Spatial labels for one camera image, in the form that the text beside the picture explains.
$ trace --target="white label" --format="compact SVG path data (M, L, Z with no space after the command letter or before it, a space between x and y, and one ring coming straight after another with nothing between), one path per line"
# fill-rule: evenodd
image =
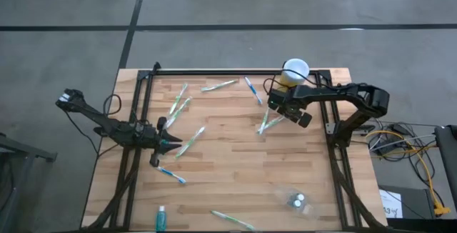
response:
M386 218L403 218L401 194L379 190Z

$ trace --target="blue toothbrush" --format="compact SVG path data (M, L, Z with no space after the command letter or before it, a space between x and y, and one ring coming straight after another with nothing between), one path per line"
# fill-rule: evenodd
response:
M244 77L244 80L246 80L246 83L248 84L249 88L252 90L252 92L254 93L254 95L257 97L257 100L258 100L258 104L262 104L262 99L260 99L260 97L258 97L257 95L257 91L254 89L254 87L252 86L251 82L249 81L248 77L245 76Z
M160 172L163 172L167 175L170 175L172 177L176 177L178 179L178 182L181 183L181 184L185 184L186 183L186 180L181 178L180 176L177 176L176 174L174 174L173 172L170 172L162 167L157 167L156 169L158 169Z

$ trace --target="yellow cable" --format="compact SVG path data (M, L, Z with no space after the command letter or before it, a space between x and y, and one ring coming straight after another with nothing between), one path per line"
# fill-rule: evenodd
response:
M405 140L405 138L402 135L397 134L395 132L388 131L388 130L376 130L376 131L370 132L365 136L365 138L369 137L369 136L371 136L373 134L378 134L378 133L392 134L394 136L400 137L401 139ZM416 151L416 148L414 148L413 145L408 140L406 140L405 142L412 150ZM436 207L435 208L435 214L441 215L441 214L447 214L447 213L451 212L451 209L449 209L448 207L443 207L443 205L437 200L437 198L435 196L435 192L433 190L433 183L431 181L430 172L428 170L427 164L424 162L424 160L422 159L422 156L420 154L417 154L417 155L418 155L419 160L421 161L421 163L423 165L423 168L426 170L427 177L428 177L428 182L430 182L430 185L429 185L430 192L431 192L431 195L433 197L433 200L434 200L434 203L435 203L435 207Z
M436 147L435 145L431 145L431 146L427 146L427 147L424 147L424 148L421 148L421 150L408 150L408 151L401 151L401 152L388 152L387 154L383 154L383 155L378 155L378 156L373 156L373 158L383 158L383 157L388 157L389 155L391 154L407 154L407 153L417 153L417 152L422 152L422 151L425 151L425 150L428 150L432 147Z

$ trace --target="toothbrush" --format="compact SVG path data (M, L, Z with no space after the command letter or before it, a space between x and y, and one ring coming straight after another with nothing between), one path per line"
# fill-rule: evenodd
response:
M178 154L176 154L176 158L179 158L195 141L195 139L201 134L203 133L203 131L205 130L205 127L202 127L201 129L199 129L195 135L191 138L191 140L189 140L189 142L187 142L187 144L185 146L183 146Z
M252 90L252 92L254 93L254 95L257 97L258 104L262 104L262 99L260 99L260 97L258 97L257 91L256 91L256 89L253 87L253 85L251 84L251 82L249 81L248 77L245 76L245 77L244 77L244 80L246 80L246 83L248 84L249 88Z
M159 170L160 172L163 172L163 173L167 174L167 175L170 175L172 177L176 177L178 179L178 182L181 183L181 184L185 184L186 183L185 179L181 178L180 176L177 176L173 172L170 172L170 171L168 171L168 170L166 170L166 169L164 169L164 168L162 168L160 166L157 167L156 169Z
M272 127L272 126L278 124L278 123L279 123L281 120L283 120L284 118L285 118L284 116L280 116L280 117L277 117L276 119L271 120L267 125L265 125L265 127L263 128L263 130L268 129L268 128L270 128L270 127Z
M171 118L170 120L168 120L165 124L165 128L168 129L172 124L173 122L176 120L176 118L181 114L181 112L183 111L183 109L187 106L187 104L189 104L189 102L192 100L192 96L190 96L188 99L186 99L186 101L184 101L183 104L181 104L181 106L179 107L179 109L177 109L173 115L171 115Z
M211 90L214 90L214 89L218 89L219 87L223 87L223 86L226 86L228 84L232 84L232 83L235 83L237 82L238 80L235 79L235 80L231 80L231 81L227 81L227 82L224 82L224 83L220 83L220 84L217 84L215 86L207 86L207 87L202 87L201 88L201 91L211 91Z
M251 224L247 224L245 222L242 222L241 220L238 220L238 219L235 219L233 217L230 217L229 215L225 215L225 214L217 212L217 211L211 211L211 213L216 215L219 218L228 220L230 222L235 222L235 223L241 224L241 225L245 226L245 228L247 228L247 229L249 229L251 231L256 231L256 228L254 228Z
M265 112L265 115L263 116L262 125L260 126L260 129L259 129L260 130L259 134L262 134L263 130L265 129L266 120L268 119L268 111L269 111L269 108L266 107L266 112Z
M186 88L187 88L187 84L184 84L183 89L181 90L181 93L179 93L179 95L176 96L176 101L174 102L173 106L170 108L169 115L171 115L173 113L174 109L176 108L176 105L178 105L179 100L181 99L181 96L183 95L184 91L186 91Z

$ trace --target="clear plastic bag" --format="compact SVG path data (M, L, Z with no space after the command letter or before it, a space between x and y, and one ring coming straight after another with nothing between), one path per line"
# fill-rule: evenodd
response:
M274 194L283 205L287 206L295 215L312 221L319 220L319 212L313 200L305 193L288 186L275 186Z

